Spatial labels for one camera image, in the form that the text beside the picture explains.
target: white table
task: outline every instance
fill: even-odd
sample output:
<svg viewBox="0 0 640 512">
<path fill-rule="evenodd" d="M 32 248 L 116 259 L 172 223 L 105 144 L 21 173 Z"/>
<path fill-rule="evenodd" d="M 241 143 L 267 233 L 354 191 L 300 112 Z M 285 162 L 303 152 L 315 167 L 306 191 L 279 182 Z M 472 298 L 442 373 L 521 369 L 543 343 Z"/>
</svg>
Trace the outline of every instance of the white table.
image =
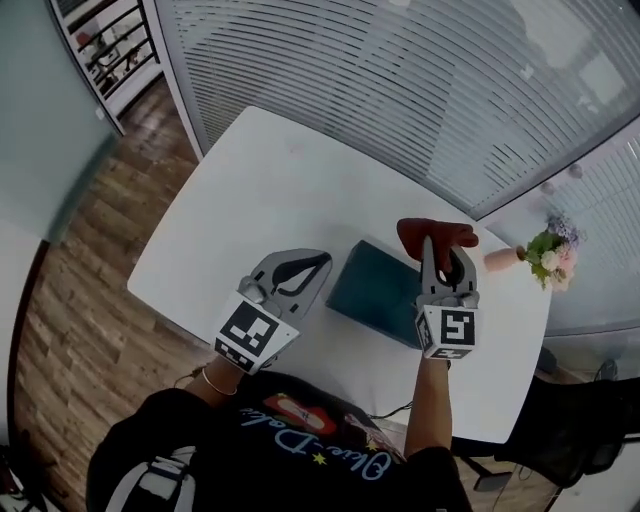
<svg viewBox="0 0 640 512">
<path fill-rule="evenodd" d="M 267 254 L 301 247 L 333 256 L 333 271 L 305 317 L 302 337 L 272 369 L 296 375 L 385 414 L 411 398 L 420 353 L 325 307 L 353 246 L 366 239 L 396 257 L 396 222 L 464 213 L 385 165 L 255 107 L 209 151 L 147 244 L 129 290 L 183 329 L 211 341 L 212 324 L 238 280 Z M 526 265 L 486 274 L 482 252 L 504 247 L 475 226 L 470 251 L 484 311 L 479 347 L 454 362 L 454 435 L 504 442 L 526 396 L 549 311 Z M 407 422 L 408 413 L 395 421 Z"/>
</svg>

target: purple flower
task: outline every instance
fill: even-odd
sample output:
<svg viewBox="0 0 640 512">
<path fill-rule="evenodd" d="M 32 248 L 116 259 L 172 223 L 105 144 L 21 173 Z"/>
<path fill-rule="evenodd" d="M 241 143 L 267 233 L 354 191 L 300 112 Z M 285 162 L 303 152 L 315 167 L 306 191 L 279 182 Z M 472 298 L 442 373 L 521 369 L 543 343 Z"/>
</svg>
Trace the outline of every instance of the purple flower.
<svg viewBox="0 0 640 512">
<path fill-rule="evenodd" d="M 564 238 L 572 249 L 580 243 L 580 231 L 565 215 L 551 215 L 547 219 L 547 230 Z"/>
</svg>

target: flower bouquet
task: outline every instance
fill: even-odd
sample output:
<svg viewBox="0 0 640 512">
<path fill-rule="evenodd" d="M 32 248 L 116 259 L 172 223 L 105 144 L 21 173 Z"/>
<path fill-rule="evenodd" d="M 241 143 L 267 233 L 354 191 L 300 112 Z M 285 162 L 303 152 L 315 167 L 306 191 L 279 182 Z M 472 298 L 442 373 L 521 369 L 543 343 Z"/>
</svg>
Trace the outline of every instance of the flower bouquet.
<svg viewBox="0 0 640 512">
<path fill-rule="evenodd" d="M 542 285 L 567 291 L 573 279 L 582 234 L 564 215 L 549 217 L 547 229 L 538 233 L 524 251 L 524 261 Z"/>
</svg>

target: red glove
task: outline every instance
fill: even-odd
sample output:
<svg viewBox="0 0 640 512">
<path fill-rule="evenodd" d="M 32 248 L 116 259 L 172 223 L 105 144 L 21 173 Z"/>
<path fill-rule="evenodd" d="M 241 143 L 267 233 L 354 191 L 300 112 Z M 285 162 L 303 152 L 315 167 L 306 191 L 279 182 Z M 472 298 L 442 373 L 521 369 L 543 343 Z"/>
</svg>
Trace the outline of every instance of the red glove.
<svg viewBox="0 0 640 512">
<path fill-rule="evenodd" d="M 478 236 L 469 224 L 440 222 L 432 219 L 400 219 L 396 226 L 400 241 L 407 254 L 414 260 L 422 261 L 422 246 L 429 236 L 433 242 L 437 270 L 451 272 L 449 250 L 454 245 L 476 247 Z"/>
</svg>

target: window blinds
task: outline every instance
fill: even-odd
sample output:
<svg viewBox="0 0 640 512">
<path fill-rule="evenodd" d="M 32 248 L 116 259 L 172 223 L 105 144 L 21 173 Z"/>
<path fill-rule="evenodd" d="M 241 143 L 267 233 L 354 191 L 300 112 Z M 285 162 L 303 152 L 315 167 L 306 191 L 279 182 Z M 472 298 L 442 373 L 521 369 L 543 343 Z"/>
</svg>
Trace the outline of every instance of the window blinds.
<svg viewBox="0 0 640 512">
<path fill-rule="evenodd" d="M 640 111 L 640 20 L 622 0 L 156 4 L 204 152 L 255 105 L 475 218 Z"/>
</svg>

